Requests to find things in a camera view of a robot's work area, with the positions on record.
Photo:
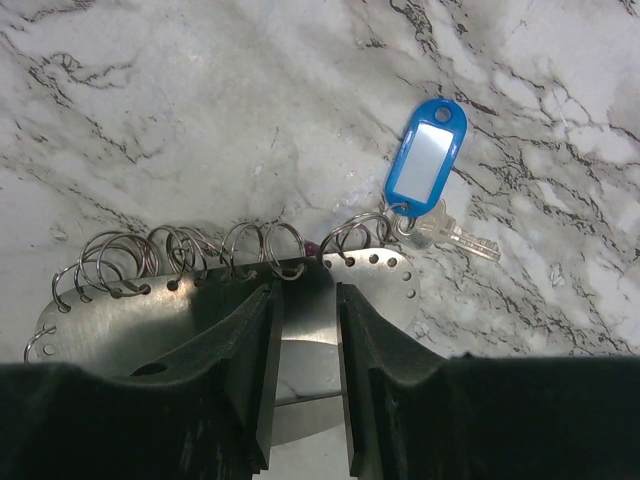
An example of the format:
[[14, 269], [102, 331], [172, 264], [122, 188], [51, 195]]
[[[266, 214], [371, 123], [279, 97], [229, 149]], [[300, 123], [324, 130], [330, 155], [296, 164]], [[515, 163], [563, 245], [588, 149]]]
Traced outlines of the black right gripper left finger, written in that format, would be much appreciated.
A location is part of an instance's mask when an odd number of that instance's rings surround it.
[[249, 479], [269, 463], [283, 301], [258, 287], [131, 374], [1, 369], [5, 479]]

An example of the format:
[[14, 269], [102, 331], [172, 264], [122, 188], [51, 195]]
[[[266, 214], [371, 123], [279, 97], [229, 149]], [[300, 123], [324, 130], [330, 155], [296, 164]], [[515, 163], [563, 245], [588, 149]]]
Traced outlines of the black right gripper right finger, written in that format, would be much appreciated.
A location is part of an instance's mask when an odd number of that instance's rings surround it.
[[336, 290], [358, 479], [635, 479], [635, 356], [444, 358]]

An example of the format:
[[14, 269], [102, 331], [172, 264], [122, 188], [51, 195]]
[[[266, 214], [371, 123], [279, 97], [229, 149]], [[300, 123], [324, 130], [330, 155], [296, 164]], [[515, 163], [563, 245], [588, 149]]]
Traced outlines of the blue key tag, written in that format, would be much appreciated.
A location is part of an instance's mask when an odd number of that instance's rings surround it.
[[418, 218], [435, 208], [466, 132], [467, 117], [452, 99], [430, 99], [414, 110], [384, 186], [395, 214]]

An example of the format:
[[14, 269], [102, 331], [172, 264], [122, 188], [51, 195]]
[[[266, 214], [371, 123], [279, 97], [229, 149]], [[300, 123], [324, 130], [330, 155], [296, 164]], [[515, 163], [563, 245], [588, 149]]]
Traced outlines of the silver key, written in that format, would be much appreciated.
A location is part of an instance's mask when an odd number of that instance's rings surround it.
[[498, 244], [486, 238], [473, 236], [462, 229], [447, 213], [443, 199], [421, 217], [395, 215], [392, 232], [401, 244], [414, 250], [427, 250], [433, 244], [445, 243], [493, 262], [499, 262], [501, 259]]

